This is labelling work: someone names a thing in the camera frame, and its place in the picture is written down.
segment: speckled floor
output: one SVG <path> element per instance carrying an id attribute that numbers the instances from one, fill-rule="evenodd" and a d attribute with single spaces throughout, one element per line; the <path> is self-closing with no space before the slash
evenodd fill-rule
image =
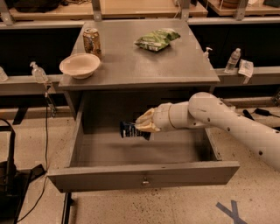
<path id="1" fill-rule="evenodd" d="M 280 108 L 270 108 L 270 112 L 280 115 Z M 44 108 L 29 109 L 22 123 L 13 126 L 17 133 L 15 162 L 19 170 L 45 165 L 45 113 Z M 0 117 L 12 122 L 14 115 L 1 110 Z M 254 115 L 254 118 L 260 123 L 280 126 L 279 118 L 259 115 Z M 74 119 L 67 108 L 61 108 L 57 117 L 48 119 L 50 169 L 66 166 L 73 131 Z M 234 220 L 230 215 L 233 215 L 235 223 L 278 224 L 280 172 L 256 158 L 223 130 L 213 128 L 212 133 L 222 159 L 237 160 L 241 165 L 227 185 L 74 192 L 69 223 L 231 224 Z M 5 147 L 6 136 L 1 136 L 0 140 L 1 148 Z M 1 150 L 0 161 L 5 159 L 6 154 Z M 20 218 L 35 204 L 45 178 L 41 177 L 30 183 Z M 61 223 L 64 197 L 48 179 L 41 201 L 19 223 Z M 235 201 L 238 212 L 231 204 Z M 227 208 L 227 214 L 217 205 Z"/>

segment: wooden workbench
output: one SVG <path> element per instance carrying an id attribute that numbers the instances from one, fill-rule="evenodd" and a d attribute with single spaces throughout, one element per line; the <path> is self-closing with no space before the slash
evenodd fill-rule
<path id="1" fill-rule="evenodd" d="M 179 8 L 173 0 L 101 0 L 103 18 L 173 18 Z M 92 19 L 94 17 L 91 3 L 60 5 L 46 13 L 21 13 L 10 9 L 16 20 L 58 20 L 58 19 Z M 198 3 L 191 4 L 190 17 L 206 17 L 207 10 Z"/>
<path id="2" fill-rule="evenodd" d="M 204 0 L 204 2 L 213 9 L 219 16 L 233 16 L 236 9 L 221 7 L 219 0 Z M 258 0 L 251 6 L 247 6 L 245 16 L 265 16 L 265 15 L 279 15 L 280 8 L 271 7 L 263 4 L 263 0 Z"/>

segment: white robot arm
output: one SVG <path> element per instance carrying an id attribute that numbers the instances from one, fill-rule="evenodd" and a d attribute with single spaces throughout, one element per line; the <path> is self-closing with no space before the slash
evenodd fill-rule
<path id="1" fill-rule="evenodd" d="M 161 104 L 136 120 L 136 128 L 158 132 L 214 126 L 248 146 L 260 159 L 280 171 L 280 133 L 236 114 L 209 93 L 197 93 L 189 101 Z"/>

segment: bowl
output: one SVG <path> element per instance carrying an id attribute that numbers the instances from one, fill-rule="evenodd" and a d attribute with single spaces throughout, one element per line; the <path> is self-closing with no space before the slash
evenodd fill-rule
<path id="1" fill-rule="evenodd" d="M 63 59 L 59 70 L 75 79 L 86 79 L 100 65 L 100 59 L 91 53 L 77 53 Z"/>

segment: drawer handle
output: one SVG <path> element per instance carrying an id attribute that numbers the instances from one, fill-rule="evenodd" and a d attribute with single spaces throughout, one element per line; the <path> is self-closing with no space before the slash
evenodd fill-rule
<path id="1" fill-rule="evenodd" d="M 150 182 L 148 181 L 148 179 L 146 177 L 143 178 L 143 182 L 142 182 L 142 186 L 149 186 Z"/>

